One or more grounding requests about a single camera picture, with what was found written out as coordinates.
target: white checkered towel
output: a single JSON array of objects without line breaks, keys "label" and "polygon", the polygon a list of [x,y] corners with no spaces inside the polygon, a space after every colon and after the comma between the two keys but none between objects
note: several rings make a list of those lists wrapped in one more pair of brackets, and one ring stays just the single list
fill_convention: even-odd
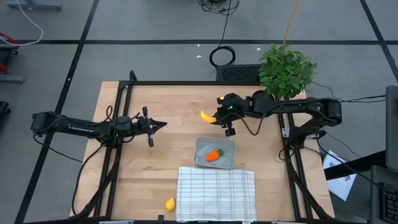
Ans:
[{"label": "white checkered towel", "polygon": [[180,167],[177,221],[257,220],[254,172]]}]

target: orange carrot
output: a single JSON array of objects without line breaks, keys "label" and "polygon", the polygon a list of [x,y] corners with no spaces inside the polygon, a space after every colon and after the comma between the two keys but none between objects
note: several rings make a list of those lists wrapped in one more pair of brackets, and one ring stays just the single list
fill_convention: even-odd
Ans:
[{"label": "orange carrot", "polygon": [[206,156],[206,161],[207,162],[215,161],[218,158],[220,158],[220,156],[222,156],[223,154],[224,154],[224,152],[221,149],[219,149],[217,151],[213,151],[209,155]]}]

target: green leaves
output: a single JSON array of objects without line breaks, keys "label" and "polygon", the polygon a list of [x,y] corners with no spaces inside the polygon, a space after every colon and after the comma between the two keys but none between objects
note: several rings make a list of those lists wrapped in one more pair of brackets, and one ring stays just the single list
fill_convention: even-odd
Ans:
[{"label": "green leaves", "polygon": [[317,63],[301,52],[287,50],[286,45],[271,48],[263,54],[259,78],[265,92],[279,98],[293,98],[312,82]]}]

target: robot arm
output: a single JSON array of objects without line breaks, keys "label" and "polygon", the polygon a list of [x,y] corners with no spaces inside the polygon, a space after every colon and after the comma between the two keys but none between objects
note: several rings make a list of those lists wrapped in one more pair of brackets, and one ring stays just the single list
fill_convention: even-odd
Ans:
[{"label": "robot arm", "polygon": [[211,124],[227,128],[227,136],[236,134],[232,128],[232,121],[245,117],[262,119],[279,113],[308,113],[312,119],[301,127],[291,127],[289,144],[294,148],[303,148],[304,140],[308,135],[316,134],[324,126],[336,126],[341,123],[340,102],[331,98],[307,98],[305,100],[274,101],[273,97],[263,91],[257,91],[252,96],[242,99],[235,93],[229,93],[217,99],[219,108],[213,116],[203,111],[201,117]]},{"label": "robot arm", "polygon": [[49,132],[76,134],[88,138],[95,138],[99,142],[108,145],[114,144],[116,136],[125,138],[140,134],[148,134],[149,146],[153,147],[154,141],[152,135],[167,123],[149,118],[146,107],[142,110],[144,116],[138,116],[138,114],[133,118],[120,116],[110,121],[98,123],[69,118],[65,115],[55,114],[54,112],[41,112],[33,114],[33,122],[30,129],[39,136]]}]

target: gray tray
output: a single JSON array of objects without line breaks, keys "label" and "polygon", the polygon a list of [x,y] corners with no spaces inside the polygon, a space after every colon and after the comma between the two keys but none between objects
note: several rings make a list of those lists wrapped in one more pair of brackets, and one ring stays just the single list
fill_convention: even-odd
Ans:
[{"label": "gray tray", "polygon": [[[206,156],[216,150],[222,149],[224,154],[216,161],[207,162]],[[195,147],[193,160],[199,166],[232,169],[235,166],[235,142],[228,139],[199,137]]]}]

